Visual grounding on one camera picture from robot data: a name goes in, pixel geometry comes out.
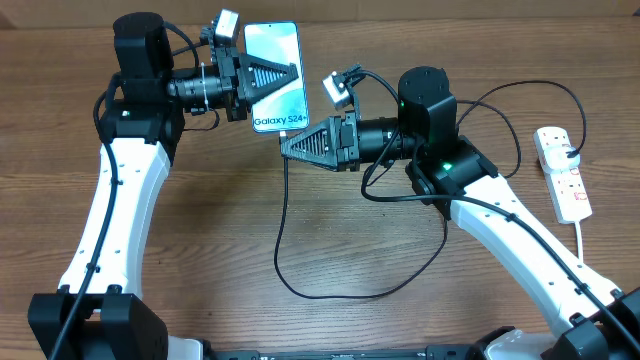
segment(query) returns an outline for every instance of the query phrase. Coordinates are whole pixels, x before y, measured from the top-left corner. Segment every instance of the white wire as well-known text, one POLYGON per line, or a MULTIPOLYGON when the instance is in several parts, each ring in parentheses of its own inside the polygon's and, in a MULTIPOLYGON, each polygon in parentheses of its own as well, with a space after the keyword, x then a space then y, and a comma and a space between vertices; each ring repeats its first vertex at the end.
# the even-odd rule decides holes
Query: white wire
POLYGON ((584 253, 582 250, 582 230, 580 229, 580 221, 574 223, 576 225, 576 242, 578 244, 578 260, 584 262, 584 253))

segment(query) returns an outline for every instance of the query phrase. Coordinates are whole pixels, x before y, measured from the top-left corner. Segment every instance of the wooden surface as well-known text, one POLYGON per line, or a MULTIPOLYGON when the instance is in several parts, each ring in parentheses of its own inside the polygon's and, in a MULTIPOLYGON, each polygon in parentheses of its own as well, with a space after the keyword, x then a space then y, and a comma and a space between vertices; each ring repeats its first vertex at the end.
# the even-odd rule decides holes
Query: wooden surface
MULTIPOLYGON (((196 36, 198 27, 186 27, 196 36)), ((301 24, 314 122, 334 114, 320 80, 361 62, 392 84, 417 65, 447 70, 453 93, 478 97, 510 81, 559 81, 582 99, 589 137, 582 173, 594 215, 584 221, 586 262, 622 289, 640 285, 640 19, 531 19, 301 24)), ((174 38, 174 48, 182 44, 174 38)), ((117 67, 110 29, 0 32, 0 358, 42 359, 26 322, 35 292, 53 292, 82 234, 98 170, 95 98, 117 67)), ((180 64, 192 63, 188 54, 180 64)), ((394 115, 389 95, 358 87, 365 118, 394 115)), ((533 132, 565 127, 580 139, 575 104, 544 85, 502 90, 523 164, 510 181, 529 209, 570 249, 536 161, 533 132)), ((187 118, 205 126, 211 118, 187 118)), ((474 111, 461 129, 503 173, 515 163, 503 121, 474 111)), ((420 267, 441 241, 433 207, 377 204, 361 173, 292 163, 281 266, 311 294, 370 294, 420 267)), ((397 165, 380 193, 409 193, 397 165)), ((274 135, 249 121, 185 133, 157 201, 144 257, 145 303, 170 333, 214 347, 293 351, 423 347, 473 341, 501 325, 547 331, 542 316, 493 256, 451 225, 427 271, 376 301, 309 301, 273 270, 282 203, 274 135)))
POLYGON ((0 28, 111 27, 135 11, 198 25, 220 8, 239 12, 245 22, 597 17, 631 16, 640 0, 0 0, 0 28))

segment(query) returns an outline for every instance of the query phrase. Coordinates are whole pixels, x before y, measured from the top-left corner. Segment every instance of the phone screen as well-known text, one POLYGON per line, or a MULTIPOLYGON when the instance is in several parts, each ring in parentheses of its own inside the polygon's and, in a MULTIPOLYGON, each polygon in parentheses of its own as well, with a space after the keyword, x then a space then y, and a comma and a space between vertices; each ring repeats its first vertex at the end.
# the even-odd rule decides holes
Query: phone screen
POLYGON ((309 126, 307 93, 298 39, 293 22, 248 24, 244 27, 247 54, 279 64, 296 64, 298 78, 251 107, 256 132, 288 131, 309 126))

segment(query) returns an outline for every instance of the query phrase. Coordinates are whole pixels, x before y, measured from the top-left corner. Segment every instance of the power strip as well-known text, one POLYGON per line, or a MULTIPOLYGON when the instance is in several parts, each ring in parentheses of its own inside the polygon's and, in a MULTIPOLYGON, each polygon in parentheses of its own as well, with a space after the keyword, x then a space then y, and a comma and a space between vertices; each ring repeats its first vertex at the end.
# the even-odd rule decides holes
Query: power strip
POLYGON ((591 216, 593 211, 578 170, 580 155, 567 158, 567 153, 575 148, 569 142, 567 131, 559 127, 540 128, 533 135, 533 140, 540 165, 544 170, 556 218, 561 224, 576 224, 578 258, 582 260, 580 220, 591 216))

